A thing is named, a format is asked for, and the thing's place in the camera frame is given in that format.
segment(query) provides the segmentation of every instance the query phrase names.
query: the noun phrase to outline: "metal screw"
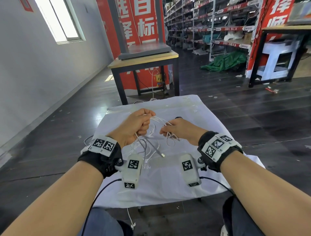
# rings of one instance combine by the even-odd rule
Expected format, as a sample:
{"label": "metal screw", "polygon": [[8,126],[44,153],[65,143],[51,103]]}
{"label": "metal screw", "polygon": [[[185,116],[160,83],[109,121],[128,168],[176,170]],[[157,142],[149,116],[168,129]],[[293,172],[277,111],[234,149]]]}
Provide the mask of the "metal screw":
{"label": "metal screw", "polygon": [[202,157],[199,157],[197,161],[198,161],[199,164],[203,164],[204,163],[203,160],[202,160]]}

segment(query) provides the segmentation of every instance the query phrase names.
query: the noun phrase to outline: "wooden tabletop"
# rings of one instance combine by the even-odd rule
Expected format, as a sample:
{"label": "wooden tabletop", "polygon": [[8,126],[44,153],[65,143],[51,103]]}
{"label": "wooden tabletop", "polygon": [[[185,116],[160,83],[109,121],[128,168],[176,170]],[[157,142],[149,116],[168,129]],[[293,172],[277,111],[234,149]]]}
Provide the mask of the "wooden tabletop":
{"label": "wooden tabletop", "polygon": [[127,60],[114,60],[110,65],[108,66],[109,69],[113,68],[119,68],[124,66],[132,66],[132,65],[138,65],[148,62],[155,62],[155,61],[163,61],[167,59],[177,58],[178,53],[171,51],[167,53],[161,53],[161,54],[155,54],[151,56],[146,57],[137,57],[133,59],[127,59]]}
{"label": "wooden tabletop", "polygon": [[311,30],[311,25],[296,25],[296,26],[273,26],[265,27],[263,30]]}

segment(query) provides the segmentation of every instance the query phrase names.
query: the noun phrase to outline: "hand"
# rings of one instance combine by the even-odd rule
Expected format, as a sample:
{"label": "hand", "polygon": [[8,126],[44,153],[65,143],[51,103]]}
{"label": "hand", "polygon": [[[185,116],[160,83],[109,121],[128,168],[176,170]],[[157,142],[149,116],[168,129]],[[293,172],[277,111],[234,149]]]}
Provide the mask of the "hand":
{"label": "hand", "polygon": [[135,134],[136,132],[138,136],[147,134],[150,117],[155,115],[156,114],[152,110],[145,108],[139,109],[130,114],[118,128],[111,131],[107,136],[116,140],[121,148],[130,145],[137,138]]}
{"label": "hand", "polygon": [[207,130],[202,129],[183,118],[170,120],[169,123],[172,125],[163,126],[160,130],[160,134],[166,136],[167,132],[174,133],[178,138],[187,139],[188,142],[194,146],[198,146],[201,136],[207,132]]}

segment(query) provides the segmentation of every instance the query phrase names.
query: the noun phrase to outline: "forearm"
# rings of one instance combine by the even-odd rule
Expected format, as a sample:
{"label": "forearm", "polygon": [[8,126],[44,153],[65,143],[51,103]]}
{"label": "forearm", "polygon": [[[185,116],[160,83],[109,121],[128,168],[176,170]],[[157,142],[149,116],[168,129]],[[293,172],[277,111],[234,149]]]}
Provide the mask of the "forearm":
{"label": "forearm", "polygon": [[76,236],[102,181],[103,175],[97,169],[86,162],[77,162],[38,197],[2,236]]}
{"label": "forearm", "polygon": [[238,199],[266,236],[311,232],[311,197],[238,151],[220,166]]}

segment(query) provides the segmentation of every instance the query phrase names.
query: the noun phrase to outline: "white tablecloth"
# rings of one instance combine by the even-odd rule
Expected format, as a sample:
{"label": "white tablecloth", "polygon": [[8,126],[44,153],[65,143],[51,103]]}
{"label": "white tablecloth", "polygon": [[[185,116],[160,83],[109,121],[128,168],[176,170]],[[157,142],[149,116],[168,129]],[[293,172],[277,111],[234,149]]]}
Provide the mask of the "white tablecloth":
{"label": "white tablecloth", "polygon": [[[174,119],[181,116],[193,124],[212,130],[218,133],[226,134],[232,137],[225,126],[218,118],[202,103],[197,95],[187,95],[181,97],[172,97],[164,100],[155,100],[126,106],[117,106],[110,108],[98,128],[95,135],[107,134],[115,129],[131,112],[140,108],[151,109],[157,117],[165,120]],[[136,190],[124,189],[121,181],[108,186],[97,199],[94,206],[106,208],[127,208],[134,206],[155,205],[175,201],[188,200],[203,196],[209,196],[225,191],[225,188],[216,182],[203,179],[200,186],[188,187],[180,173],[177,156],[183,153],[190,153],[193,156],[200,156],[197,147],[189,144],[186,140],[176,141],[175,146],[169,147],[166,139],[159,134],[162,125],[151,121],[156,127],[153,142],[159,142],[159,150],[165,154],[165,158],[153,155],[141,171],[139,186]],[[124,147],[122,155],[127,159],[131,147]],[[257,164],[263,166],[257,156],[246,155]],[[229,187],[229,184],[221,173],[211,170],[200,171],[200,176],[213,178]],[[105,178],[100,190],[112,180],[121,178],[120,172]]]}

